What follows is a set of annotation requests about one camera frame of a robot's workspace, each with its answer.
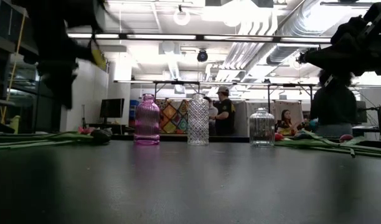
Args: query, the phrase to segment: man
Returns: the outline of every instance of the man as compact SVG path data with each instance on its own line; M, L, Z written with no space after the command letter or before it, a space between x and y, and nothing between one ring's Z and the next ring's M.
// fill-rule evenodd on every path
M213 106L213 101L210 99L210 97L205 96L205 100L209 102L209 117L215 117L218 114L218 109ZM215 120L209 119L209 134L211 136L215 135Z
M229 100L228 87L220 86L217 94L220 100L217 105L218 115L210 116L210 119L215 120L215 131L218 136L231 136L235 132L235 106Z

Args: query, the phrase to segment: computer monitor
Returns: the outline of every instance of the computer monitor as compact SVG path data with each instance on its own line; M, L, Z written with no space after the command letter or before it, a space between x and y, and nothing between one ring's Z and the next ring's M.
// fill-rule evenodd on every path
M124 99L102 100L100 117L107 123L108 118L121 118L123 116Z
M357 101L357 123L367 123L366 102Z

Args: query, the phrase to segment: woman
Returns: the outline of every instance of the woman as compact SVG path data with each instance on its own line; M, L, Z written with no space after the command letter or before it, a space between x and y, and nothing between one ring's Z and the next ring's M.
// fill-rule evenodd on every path
M318 119L318 136L339 138L343 134L352 135L352 124L356 123L357 101L348 87L351 73L331 74L321 70L319 84L311 103L311 119Z
M281 120L278 122L278 133L282 135L295 135L297 124L291 123L291 114L289 110L283 110Z

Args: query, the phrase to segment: black table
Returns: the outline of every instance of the black table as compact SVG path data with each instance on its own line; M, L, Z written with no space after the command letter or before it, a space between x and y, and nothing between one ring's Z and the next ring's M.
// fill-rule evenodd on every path
M0 223L381 223L381 159L247 143L0 151Z

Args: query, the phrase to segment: security camera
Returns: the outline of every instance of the security camera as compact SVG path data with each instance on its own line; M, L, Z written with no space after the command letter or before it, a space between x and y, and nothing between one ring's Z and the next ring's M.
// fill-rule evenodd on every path
M204 49L200 49L199 53L197 54L197 61L198 62L205 62L208 59L207 52Z

